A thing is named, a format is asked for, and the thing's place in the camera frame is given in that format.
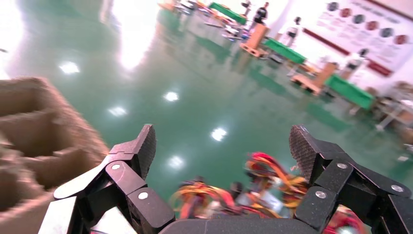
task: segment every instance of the workbench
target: workbench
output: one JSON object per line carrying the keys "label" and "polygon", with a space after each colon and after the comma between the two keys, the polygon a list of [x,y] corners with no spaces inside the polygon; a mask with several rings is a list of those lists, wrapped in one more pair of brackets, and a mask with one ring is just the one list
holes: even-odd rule
{"label": "workbench", "polygon": [[373,95],[342,79],[337,74],[333,74],[328,80],[326,80],[323,91],[333,91],[350,103],[355,104],[356,107],[350,111],[352,115],[355,114],[360,108],[365,110],[370,109],[375,100]]}
{"label": "workbench", "polygon": [[299,66],[301,64],[304,64],[304,62],[307,60],[306,57],[272,38],[268,38],[268,40],[264,43],[264,46],[294,63],[294,66],[288,73],[289,76],[294,75],[297,72]]}
{"label": "workbench", "polygon": [[221,14],[223,14],[223,15],[225,15],[226,17],[234,20],[235,22],[239,23],[240,25],[246,25],[247,19],[246,19],[244,16],[242,16],[242,15],[236,13],[236,12],[231,11],[231,10],[230,10],[228,7],[226,7],[226,6],[223,6],[223,5],[221,5],[221,4],[218,4],[218,3],[216,3],[216,2],[213,2],[213,3],[211,3],[211,4],[209,5],[208,8],[209,8],[209,9],[215,9],[215,10],[217,10],[217,11],[220,12]]}

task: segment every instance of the cardboard box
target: cardboard box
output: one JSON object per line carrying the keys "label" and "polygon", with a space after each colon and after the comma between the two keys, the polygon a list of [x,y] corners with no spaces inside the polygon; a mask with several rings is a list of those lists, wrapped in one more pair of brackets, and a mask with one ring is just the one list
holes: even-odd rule
{"label": "cardboard box", "polygon": [[0,230],[37,234],[53,191],[109,149],[44,78],[0,80]]}

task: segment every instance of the green floor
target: green floor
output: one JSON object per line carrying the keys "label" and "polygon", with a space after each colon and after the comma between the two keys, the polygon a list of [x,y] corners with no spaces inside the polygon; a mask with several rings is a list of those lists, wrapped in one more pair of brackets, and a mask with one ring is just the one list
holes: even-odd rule
{"label": "green floor", "polygon": [[377,134],[363,115],[349,116],[346,103],[304,94],[285,68],[241,53],[199,17],[159,11],[152,0],[5,2],[14,11],[2,37],[15,44],[5,72],[50,79],[110,146],[154,124],[158,145],[147,182],[164,198],[197,175],[222,187],[247,182],[249,152],[290,168],[288,134],[301,123],[413,188],[413,163],[396,160],[402,152],[393,135]]}

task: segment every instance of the textured fingertip pad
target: textured fingertip pad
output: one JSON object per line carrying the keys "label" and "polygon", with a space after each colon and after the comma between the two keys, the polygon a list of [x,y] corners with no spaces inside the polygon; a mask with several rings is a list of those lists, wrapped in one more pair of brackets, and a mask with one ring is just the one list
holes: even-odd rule
{"label": "textured fingertip pad", "polygon": [[293,125],[290,131],[290,151],[305,179],[310,180],[318,148],[303,125]]}

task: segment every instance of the person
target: person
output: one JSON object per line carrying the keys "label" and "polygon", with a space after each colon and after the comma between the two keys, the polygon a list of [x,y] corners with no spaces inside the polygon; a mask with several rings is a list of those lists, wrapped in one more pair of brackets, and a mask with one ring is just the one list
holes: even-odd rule
{"label": "person", "polygon": [[267,18],[267,7],[269,3],[266,2],[263,7],[260,7],[257,10],[257,13],[254,16],[254,20],[252,21],[251,27],[249,28],[249,31],[255,28],[257,26],[257,23],[264,24],[263,20]]}
{"label": "person", "polygon": [[368,49],[361,49],[358,53],[350,54],[346,58],[346,65],[342,70],[342,73],[346,71],[355,71],[357,68],[362,66],[367,61],[367,54],[369,53]]}
{"label": "person", "polygon": [[301,17],[296,17],[294,19],[294,25],[289,26],[286,29],[284,35],[280,38],[280,42],[282,44],[284,44],[287,47],[290,47],[293,44],[294,39],[297,37],[297,35],[301,31],[300,22],[301,22]]}

